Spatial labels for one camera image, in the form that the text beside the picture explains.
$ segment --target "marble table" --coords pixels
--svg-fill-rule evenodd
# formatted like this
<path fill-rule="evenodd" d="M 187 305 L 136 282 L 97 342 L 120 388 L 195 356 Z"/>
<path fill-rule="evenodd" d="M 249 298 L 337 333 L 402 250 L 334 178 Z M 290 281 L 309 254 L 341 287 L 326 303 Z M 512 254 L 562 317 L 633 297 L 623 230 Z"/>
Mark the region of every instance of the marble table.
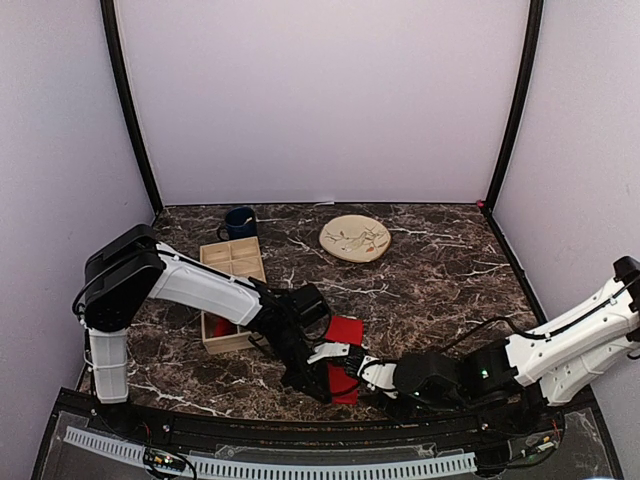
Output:
<path fill-rule="evenodd" d="M 198 258 L 217 240 L 229 206 L 168 207 L 154 228 L 160 240 Z M 440 347 L 495 315 L 521 328 L 536 320 L 482 214 L 471 205 L 257 205 L 268 283 L 313 282 L 335 314 L 364 320 L 365 342 L 378 356 Z M 367 215 L 391 232 L 375 262 L 352 264 L 319 244 L 322 226 L 345 214 Z M 509 334 L 501 323 L 462 342 L 461 355 Z M 374 420 L 365 405 L 322 405 L 283 388 L 283 367 L 256 350 L 211 356 L 201 342 L 200 312 L 147 301 L 129 329 L 131 399 L 168 410 L 245 419 Z"/>

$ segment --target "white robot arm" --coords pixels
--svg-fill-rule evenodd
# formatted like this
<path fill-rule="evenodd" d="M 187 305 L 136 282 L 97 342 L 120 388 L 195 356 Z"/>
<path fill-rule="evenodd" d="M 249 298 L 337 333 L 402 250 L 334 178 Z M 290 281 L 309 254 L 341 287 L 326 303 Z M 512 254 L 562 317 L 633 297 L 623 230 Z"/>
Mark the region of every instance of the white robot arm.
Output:
<path fill-rule="evenodd" d="M 462 360 L 434 351 L 383 360 L 354 345 L 312 347 L 303 329 L 330 315 L 314 286 L 274 291 L 227 275 L 157 242 L 147 226 L 135 227 L 87 261 L 87 284 L 73 310 L 89 332 L 102 403 L 126 401 L 126 328 L 146 298 L 160 298 L 264 335 L 287 367 L 283 383 L 323 402 L 332 398 L 330 361 L 391 401 L 436 411 L 486 409 L 531 388 L 553 407 L 640 348 L 640 264 L 624 257 L 614 268 L 616 277 L 577 307 Z"/>

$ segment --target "wooden tray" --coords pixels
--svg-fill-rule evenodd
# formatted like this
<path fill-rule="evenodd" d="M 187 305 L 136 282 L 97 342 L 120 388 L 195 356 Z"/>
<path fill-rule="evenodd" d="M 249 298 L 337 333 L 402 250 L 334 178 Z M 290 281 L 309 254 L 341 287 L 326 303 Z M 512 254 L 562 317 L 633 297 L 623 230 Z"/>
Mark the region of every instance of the wooden tray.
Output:
<path fill-rule="evenodd" d="M 267 280 L 258 237 L 203 245 L 200 247 L 200 262 L 237 277 L 253 277 L 265 283 Z M 242 327 L 234 326 L 235 333 L 214 337 L 216 325 L 221 319 L 217 315 L 202 312 L 202 343 L 207 352 L 215 355 L 253 347 L 249 342 L 252 333 Z M 267 341 L 261 339 L 258 343 L 266 345 Z"/>

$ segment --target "decorative plate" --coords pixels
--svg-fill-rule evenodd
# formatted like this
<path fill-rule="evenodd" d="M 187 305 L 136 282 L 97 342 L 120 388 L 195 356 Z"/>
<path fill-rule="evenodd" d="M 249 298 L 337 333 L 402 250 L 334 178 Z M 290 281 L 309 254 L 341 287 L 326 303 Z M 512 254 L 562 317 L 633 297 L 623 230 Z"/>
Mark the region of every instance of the decorative plate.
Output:
<path fill-rule="evenodd" d="M 372 262 L 391 244 L 391 234 L 377 220 L 362 215 L 344 215 L 327 223 L 320 232 L 320 245 L 331 255 L 354 263 Z"/>

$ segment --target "white wall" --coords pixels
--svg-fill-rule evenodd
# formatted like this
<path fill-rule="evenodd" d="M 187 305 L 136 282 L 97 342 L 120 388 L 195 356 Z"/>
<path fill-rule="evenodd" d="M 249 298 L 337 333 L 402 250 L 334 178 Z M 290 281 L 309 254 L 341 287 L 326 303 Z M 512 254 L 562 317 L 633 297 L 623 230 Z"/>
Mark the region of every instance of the white wall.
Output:
<path fill-rule="evenodd" d="M 0 478 L 29 478 L 82 329 L 87 256 L 152 219 L 98 1 L 0 3 Z"/>
<path fill-rule="evenodd" d="M 117 3 L 167 204 L 484 197 L 527 0 Z"/>
<path fill-rule="evenodd" d="M 545 3 L 520 134 L 496 210 L 550 317 L 640 259 L 640 3 Z M 625 470 L 640 471 L 640 363 L 594 385 Z"/>

